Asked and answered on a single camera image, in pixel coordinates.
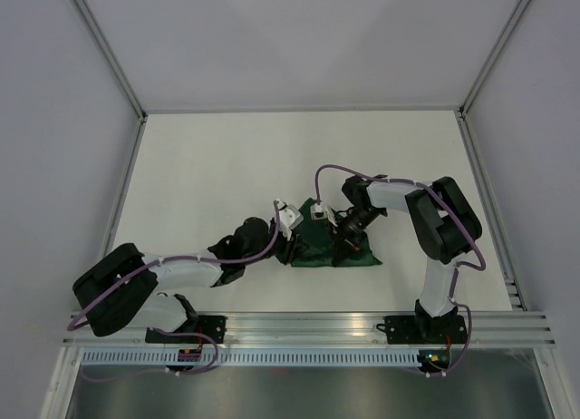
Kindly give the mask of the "dark green cloth napkin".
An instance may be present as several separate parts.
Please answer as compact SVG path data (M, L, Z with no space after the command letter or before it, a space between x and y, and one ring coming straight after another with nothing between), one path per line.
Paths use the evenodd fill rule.
M347 248L342 256L336 256L332 225L327 219L312 219L311 207L315 199L307 199L299 208L303 222L295 229L300 247L295 251L293 268L358 268L380 266L382 262L372 252L366 232L357 238L358 250Z

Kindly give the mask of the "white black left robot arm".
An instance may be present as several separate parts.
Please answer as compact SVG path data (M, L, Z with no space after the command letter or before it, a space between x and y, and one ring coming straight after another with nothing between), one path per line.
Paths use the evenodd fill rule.
M77 278L72 292L84 324L97 337L134 327L187 343L200 322L182 289L224 287L241 279L252 263L276 258L289 265L307 248L292 229L279 230L273 221L253 217L184 259L162 258L139 251L133 243L122 244Z

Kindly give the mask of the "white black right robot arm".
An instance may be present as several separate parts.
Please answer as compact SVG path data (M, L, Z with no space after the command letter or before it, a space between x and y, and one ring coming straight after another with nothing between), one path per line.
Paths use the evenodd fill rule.
M451 301L459 266L467 263L464 256L475 250L482 235L481 223L457 182L442 177L413 185L382 175L353 176L345 180L342 192L352 206L333 226L331 265L360 256L365 230L380 216L390 210L408 214L427 258L423 289L414 307L414 332L425 342L449 334L459 320L458 306Z

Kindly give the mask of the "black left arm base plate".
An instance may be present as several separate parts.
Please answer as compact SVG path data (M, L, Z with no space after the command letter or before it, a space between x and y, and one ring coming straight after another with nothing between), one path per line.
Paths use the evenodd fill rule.
M145 335L146 344L209 344L209 340L218 345L224 342L227 331L227 318L221 315L201 315L195 322L186 322L176 331L167 334L159 329L148 328Z

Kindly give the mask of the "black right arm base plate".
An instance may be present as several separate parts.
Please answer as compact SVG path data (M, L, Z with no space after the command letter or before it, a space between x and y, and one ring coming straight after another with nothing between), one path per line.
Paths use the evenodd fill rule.
M389 345L462 345L467 341L468 329L461 315L450 317L419 317L391 315L383 318L375 328L386 335Z

